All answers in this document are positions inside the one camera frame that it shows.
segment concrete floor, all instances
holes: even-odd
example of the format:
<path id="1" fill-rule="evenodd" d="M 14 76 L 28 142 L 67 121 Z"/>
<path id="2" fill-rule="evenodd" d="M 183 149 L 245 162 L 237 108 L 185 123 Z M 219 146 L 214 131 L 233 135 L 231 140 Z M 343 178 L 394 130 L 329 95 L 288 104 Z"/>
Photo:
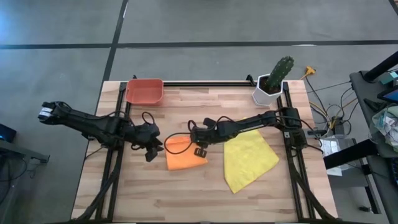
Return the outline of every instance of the concrete floor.
<path id="1" fill-rule="evenodd" d="M 0 44 L 111 43 L 122 0 L 0 0 Z M 397 14 L 387 0 L 130 0 L 119 42 L 394 40 Z M 305 66 L 315 89 L 342 83 L 396 51 L 396 45 L 333 45 L 118 49 L 110 80 L 242 80 L 269 73 L 283 56 L 299 79 Z M 0 50 L 0 123 L 18 131 L 16 143 L 51 154 L 33 180 L 26 178 L 14 223 L 68 220 L 87 141 L 72 129 L 37 120 L 43 101 L 62 100 L 94 113 L 109 49 Z M 318 92 L 325 106 L 339 103 L 345 84 Z M 313 94 L 310 100 L 317 102 Z M 321 117 L 314 114 L 316 121 Z M 352 138 L 367 138 L 357 107 Z M 348 200 L 357 189 L 333 189 L 340 218 L 385 223 L 383 215 L 359 212 L 367 202 Z"/>

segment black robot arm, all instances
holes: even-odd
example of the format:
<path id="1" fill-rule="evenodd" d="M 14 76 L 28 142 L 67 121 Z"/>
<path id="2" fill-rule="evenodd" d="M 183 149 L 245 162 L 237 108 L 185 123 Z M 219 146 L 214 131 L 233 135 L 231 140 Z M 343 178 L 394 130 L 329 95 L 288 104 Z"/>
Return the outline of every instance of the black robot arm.
<path id="1" fill-rule="evenodd" d="M 39 113 L 41 123 L 68 126 L 80 131 L 87 139 L 90 137 L 96 138 L 103 147 L 115 147 L 118 141 L 127 141 L 132 144 L 133 150 L 146 148 L 145 157 L 148 162 L 156 157 L 158 151 L 163 150 L 160 147 L 162 142 L 156 138 L 160 135 L 160 131 L 154 122 L 134 125 L 125 116 L 110 116 L 120 113 L 119 111 L 106 116 L 95 116 L 73 110 L 61 101 L 44 102 L 42 106 L 43 108 Z"/>
<path id="2" fill-rule="evenodd" d="M 272 126 L 281 131 L 292 133 L 292 142 L 295 147 L 303 148 L 307 144 L 305 133 L 302 130 L 301 119 L 296 108 L 281 108 L 278 111 L 266 111 L 263 114 L 233 121 L 225 116 L 217 121 L 205 118 L 203 124 L 207 128 L 199 128 L 194 121 L 188 122 L 191 142 L 197 144 L 200 148 L 195 150 L 195 155 L 206 157 L 206 149 L 209 144 L 216 144 L 235 138 L 239 133 Z"/>

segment yellow cloth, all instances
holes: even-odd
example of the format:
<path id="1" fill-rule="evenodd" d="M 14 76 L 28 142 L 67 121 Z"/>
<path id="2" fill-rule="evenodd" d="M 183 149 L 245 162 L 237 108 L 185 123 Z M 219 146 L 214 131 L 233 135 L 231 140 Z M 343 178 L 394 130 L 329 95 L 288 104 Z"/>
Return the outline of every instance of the yellow cloth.
<path id="1" fill-rule="evenodd" d="M 234 194 L 272 169 L 278 161 L 258 130 L 241 133 L 224 143 L 224 176 Z"/>

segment potted cactus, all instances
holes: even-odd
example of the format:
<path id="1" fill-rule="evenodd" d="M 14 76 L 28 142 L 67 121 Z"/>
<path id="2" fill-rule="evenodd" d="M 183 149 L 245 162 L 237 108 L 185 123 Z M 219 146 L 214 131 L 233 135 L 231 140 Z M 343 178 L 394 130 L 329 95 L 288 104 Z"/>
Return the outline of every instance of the potted cactus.
<path id="1" fill-rule="evenodd" d="M 282 94 L 282 80 L 291 71 L 294 59 L 291 56 L 283 57 L 276 64 L 271 74 L 261 75 L 252 96 L 255 104 L 269 106 Z"/>

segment red plastic container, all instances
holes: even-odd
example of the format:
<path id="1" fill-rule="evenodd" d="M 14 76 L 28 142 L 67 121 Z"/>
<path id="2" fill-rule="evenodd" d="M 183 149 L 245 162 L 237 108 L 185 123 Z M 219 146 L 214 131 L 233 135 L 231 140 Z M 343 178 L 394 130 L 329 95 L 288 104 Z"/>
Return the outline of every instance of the red plastic container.
<path id="1" fill-rule="evenodd" d="M 158 78 L 132 79 L 127 83 L 126 100 L 134 105 L 156 105 L 163 98 L 163 81 Z"/>

